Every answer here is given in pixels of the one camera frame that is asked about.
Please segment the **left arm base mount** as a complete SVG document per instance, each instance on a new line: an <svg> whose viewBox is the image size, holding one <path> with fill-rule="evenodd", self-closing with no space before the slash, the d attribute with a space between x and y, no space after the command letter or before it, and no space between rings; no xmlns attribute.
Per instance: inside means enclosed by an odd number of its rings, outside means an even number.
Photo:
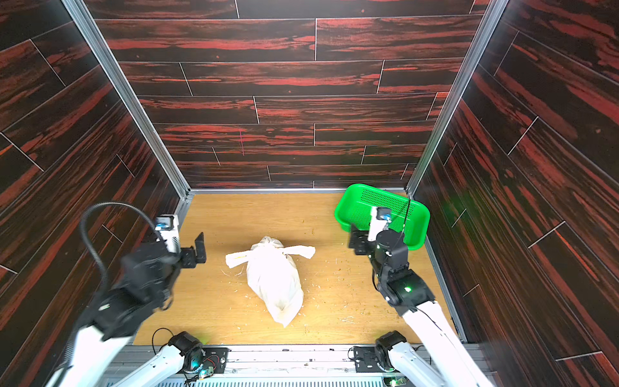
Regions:
<svg viewBox="0 0 619 387"><path fill-rule="evenodd" d="M179 373L185 377L184 386L192 386L196 382L225 372L229 348L206 346L188 332L174 335L168 345L179 349L183 357Z"/></svg>

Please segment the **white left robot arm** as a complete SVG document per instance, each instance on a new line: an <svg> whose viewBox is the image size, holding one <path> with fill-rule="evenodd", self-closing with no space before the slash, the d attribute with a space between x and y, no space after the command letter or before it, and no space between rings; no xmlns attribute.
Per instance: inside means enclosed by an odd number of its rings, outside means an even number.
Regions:
<svg viewBox="0 0 619 387"><path fill-rule="evenodd" d="M78 324L66 362L49 386L94 386L140 325L172 296L182 269L206 262L204 235L171 253L164 242L144 243L121 259L120 282L93 300Z"/></svg>

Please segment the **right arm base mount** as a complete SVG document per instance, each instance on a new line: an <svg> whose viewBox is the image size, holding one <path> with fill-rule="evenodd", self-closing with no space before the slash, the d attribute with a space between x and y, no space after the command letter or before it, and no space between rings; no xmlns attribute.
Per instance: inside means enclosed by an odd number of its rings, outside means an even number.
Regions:
<svg viewBox="0 0 619 387"><path fill-rule="evenodd" d="M417 354L422 344L414 348L398 331L388 332L373 347L353 346L356 372L382 372L385 386L440 386L442 377L431 364Z"/></svg>

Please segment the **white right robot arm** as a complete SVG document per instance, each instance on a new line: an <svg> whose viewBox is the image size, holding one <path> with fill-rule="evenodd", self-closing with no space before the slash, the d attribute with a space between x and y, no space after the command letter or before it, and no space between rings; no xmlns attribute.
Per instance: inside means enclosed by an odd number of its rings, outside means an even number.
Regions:
<svg viewBox="0 0 619 387"><path fill-rule="evenodd" d="M399 332L376 341L377 364L401 374L414 386L491 386L450 328L428 285L409 267L409 250L400 233L385 229L376 235L351 229L349 241L357 256L372 266L372 283L382 298L414 331L430 359L424 360Z"/></svg>

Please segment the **white plastic bag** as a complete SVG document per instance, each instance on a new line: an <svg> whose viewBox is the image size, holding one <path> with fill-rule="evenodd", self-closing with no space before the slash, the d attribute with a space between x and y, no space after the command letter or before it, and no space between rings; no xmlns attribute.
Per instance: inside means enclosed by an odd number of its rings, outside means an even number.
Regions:
<svg viewBox="0 0 619 387"><path fill-rule="evenodd" d="M304 292L294 256L310 259L312 246L285 247L280 240L264 237L243 252L226 255L229 268L246 264L249 287L264 302L276 323L288 327L303 306Z"/></svg>

